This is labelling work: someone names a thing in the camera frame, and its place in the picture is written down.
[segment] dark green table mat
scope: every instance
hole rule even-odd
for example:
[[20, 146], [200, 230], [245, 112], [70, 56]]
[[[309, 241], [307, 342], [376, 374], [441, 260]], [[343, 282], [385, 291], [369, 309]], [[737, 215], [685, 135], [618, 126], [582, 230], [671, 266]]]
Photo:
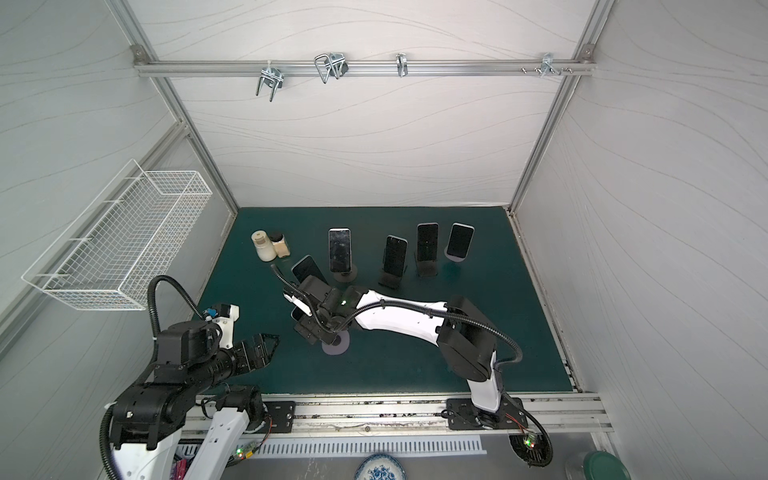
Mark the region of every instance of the dark green table mat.
[[[438, 276], [416, 275], [413, 251], [418, 223], [440, 224]], [[442, 251], [451, 225], [475, 227], [467, 259], [453, 263]], [[243, 208], [208, 281], [200, 306], [240, 306], [235, 340], [256, 333], [280, 335], [280, 346], [265, 369], [238, 376], [231, 385], [259, 385], [266, 393], [370, 393], [468, 391], [465, 380], [448, 370], [437, 347], [414, 337], [379, 330], [351, 330], [349, 350], [326, 355], [293, 331], [293, 306], [283, 298], [269, 263], [259, 260], [250, 235], [280, 230], [290, 257], [276, 259], [286, 278], [290, 267], [312, 255], [332, 285], [328, 270], [328, 229], [352, 231], [354, 284], [384, 295], [423, 302], [447, 301], [458, 294], [473, 302], [497, 327], [515, 339], [524, 359], [504, 368], [504, 385], [515, 392], [570, 392], [571, 383], [547, 320], [501, 207], [334, 207]], [[397, 291], [377, 282], [387, 235], [409, 241], [407, 270]], [[500, 342], [499, 357], [511, 355]]]

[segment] white wall panel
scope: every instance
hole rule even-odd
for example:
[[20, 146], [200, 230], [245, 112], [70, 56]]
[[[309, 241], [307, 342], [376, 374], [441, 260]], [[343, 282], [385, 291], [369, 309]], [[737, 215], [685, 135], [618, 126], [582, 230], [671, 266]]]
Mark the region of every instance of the white wall panel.
[[103, 2], [0, 5], [0, 308], [20, 276], [174, 119]]
[[[127, 40], [101, 0], [2, 2], [0, 45], [0, 310], [7, 312], [26, 287], [22, 272], [174, 119], [151, 81], [134, 72]], [[161, 167], [203, 170], [186, 141]], [[194, 296], [228, 218], [214, 194], [171, 265]], [[164, 325], [189, 315], [167, 286], [158, 308]], [[102, 406], [135, 379], [151, 350], [146, 312], [43, 302], [0, 362], [0, 477], [97, 478]]]
[[[156, 170], [198, 170], [188, 141]], [[168, 274], [199, 299], [231, 221], [214, 191]], [[167, 284], [157, 293], [161, 327], [189, 318]], [[147, 312], [78, 312], [49, 300], [0, 362], [3, 478], [96, 478], [102, 408], [136, 379], [152, 353]]]
[[593, 0], [131, 0], [163, 60], [570, 58]]
[[768, 5], [614, 6], [518, 212], [633, 478], [765, 478]]
[[255, 78], [174, 86], [242, 207], [507, 204], [559, 79]]

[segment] ventilation grille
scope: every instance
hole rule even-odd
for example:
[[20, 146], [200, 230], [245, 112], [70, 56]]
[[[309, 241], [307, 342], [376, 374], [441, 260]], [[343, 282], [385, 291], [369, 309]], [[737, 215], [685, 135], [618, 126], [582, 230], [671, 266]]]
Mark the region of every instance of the ventilation grille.
[[[199, 445], [179, 445], [177, 454], [190, 458]], [[389, 453], [396, 457], [485, 455], [480, 435], [424, 435], [321, 439], [269, 439], [252, 458], [367, 457]]]

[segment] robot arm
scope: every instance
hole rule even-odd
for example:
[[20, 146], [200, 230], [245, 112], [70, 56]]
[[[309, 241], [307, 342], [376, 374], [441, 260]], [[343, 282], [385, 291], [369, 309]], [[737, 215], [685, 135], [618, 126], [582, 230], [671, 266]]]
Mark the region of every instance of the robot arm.
[[[294, 329], [310, 343], [318, 339], [330, 344], [335, 338], [335, 328], [347, 327], [343, 319], [361, 306], [377, 303], [399, 303], [415, 306], [415, 310], [431, 311], [432, 315], [407, 308], [372, 308], [355, 316], [363, 329], [390, 330], [404, 335], [415, 336], [440, 348], [445, 361], [452, 371], [467, 380], [472, 394], [472, 403], [484, 412], [496, 413], [502, 397], [502, 381], [496, 371], [496, 340], [492, 333], [477, 326], [461, 324], [456, 326], [446, 319], [435, 316], [435, 312], [450, 312], [478, 320], [489, 327], [493, 324], [461, 296], [449, 302], [420, 303], [382, 295], [373, 290], [351, 286], [341, 294], [314, 276], [308, 277], [299, 287], [306, 293], [298, 298], [297, 292], [284, 292], [288, 301], [296, 305], [303, 314], [298, 316]], [[325, 322], [325, 329], [311, 318], [307, 303], [313, 303], [318, 319]]]
[[[108, 455], [115, 476], [123, 480], [167, 480], [187, 411], [196, 396], [232, 376], [267, 366], [277, 338], [256, 335], [253, 344], [232, 343], [232, 325], [239, 316], [234, 305], [216, 305], [207, 320], [176, 323], [157, 336], [157, 361], [152, 377], [125, 389], [110, 407]], [[268, 349], [264, 338], [275, 340]], [[264, 423], [261, 394], [255, 386], [232, 390], [216, 404], [211, 430], [195, 457], [187, 480], [218, 479], [240, 436]], [[105, 467], [109, 459], [104, 460]]]

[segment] red wire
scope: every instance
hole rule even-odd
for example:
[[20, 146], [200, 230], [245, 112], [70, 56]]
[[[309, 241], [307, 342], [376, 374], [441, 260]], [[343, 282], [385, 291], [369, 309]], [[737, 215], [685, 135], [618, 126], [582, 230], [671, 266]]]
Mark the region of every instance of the red wire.
[[526, 429], [526, 428], [525, 428], [525, 427], [524, 427], [524, 426], [523, 426], [523, 425], [522, 425], [520, 422], [518, 422], [518, 421], [517, 421], [517, 419], [516, 419], [515, 417], [513, 417], [512, 415], [509, 415], [508, 413], [505, 413], [505, 415], [507, 415], [507, 418], [508, 418], [508, 419], [510, 419], [510, 420], [512, 420], [513, 422], [517, 423], [517, 424], [518, 424], [518, 427], [520, 427], [520, 431], [521, 431], [521, 432], [523, 432], [523, 434], [525, 434], [525, 430], [528, 430], [528, 429]]
[[266, 435], [264, 436], [264, 440], [261, 441], [259, 444], [259, 448], [261, 448], [262, 445], [264, 445], [264, 442], [270, 437], [270, 433], [272, 433], [272, 417], [267, 417], [270, 420], [270, 428], [266, 431]]

